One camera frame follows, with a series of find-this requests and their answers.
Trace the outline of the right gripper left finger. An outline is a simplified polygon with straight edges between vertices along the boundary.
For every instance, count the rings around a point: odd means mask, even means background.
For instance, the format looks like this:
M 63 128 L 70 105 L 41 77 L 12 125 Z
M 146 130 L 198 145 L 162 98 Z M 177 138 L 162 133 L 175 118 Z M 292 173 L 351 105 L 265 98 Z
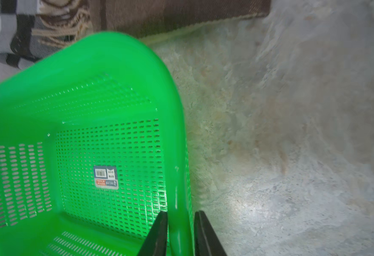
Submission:
M 168 233 L 168 213 L 157 215 L 137 256 L 166 256 Z

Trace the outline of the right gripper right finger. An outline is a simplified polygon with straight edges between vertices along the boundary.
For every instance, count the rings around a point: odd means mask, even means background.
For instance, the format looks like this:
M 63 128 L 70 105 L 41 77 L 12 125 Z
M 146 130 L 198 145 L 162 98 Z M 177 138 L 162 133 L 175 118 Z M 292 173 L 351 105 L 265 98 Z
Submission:
M 200 210 L 194 216 L 194 246 L 196 256 L 227 256 L 207 215 Z

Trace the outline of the green plastic basket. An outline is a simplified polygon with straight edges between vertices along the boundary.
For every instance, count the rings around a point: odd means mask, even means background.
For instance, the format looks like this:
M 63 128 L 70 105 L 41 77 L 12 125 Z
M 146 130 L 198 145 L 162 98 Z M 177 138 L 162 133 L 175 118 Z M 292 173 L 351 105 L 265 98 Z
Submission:
M 183 106 L 146 45 L 94 34 L 0 83 L 0 256 L 135 256 L 160 211 L 193 255 Z

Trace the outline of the brown plaid fringed scarf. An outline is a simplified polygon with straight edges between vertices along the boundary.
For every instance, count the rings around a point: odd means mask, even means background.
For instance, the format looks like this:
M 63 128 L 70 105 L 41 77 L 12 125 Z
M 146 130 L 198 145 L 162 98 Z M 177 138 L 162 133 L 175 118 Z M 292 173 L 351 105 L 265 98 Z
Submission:
M 42 44 L 64 48 L 85 36 L 121 32 L 153 43 L 179 31 L 238 18 L 261 18 L 271 1 L 44 1 L 31 34 Z

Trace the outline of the grey black checkered scarf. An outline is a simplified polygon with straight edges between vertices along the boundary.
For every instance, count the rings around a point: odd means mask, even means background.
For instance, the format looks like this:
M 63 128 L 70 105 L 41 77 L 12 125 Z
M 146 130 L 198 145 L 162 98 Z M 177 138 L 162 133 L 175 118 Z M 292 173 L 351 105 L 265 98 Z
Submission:
M 34 53 L 31 30 L 42 1 L 0 1 L 0 63 L 24 69 L 42 57 Z

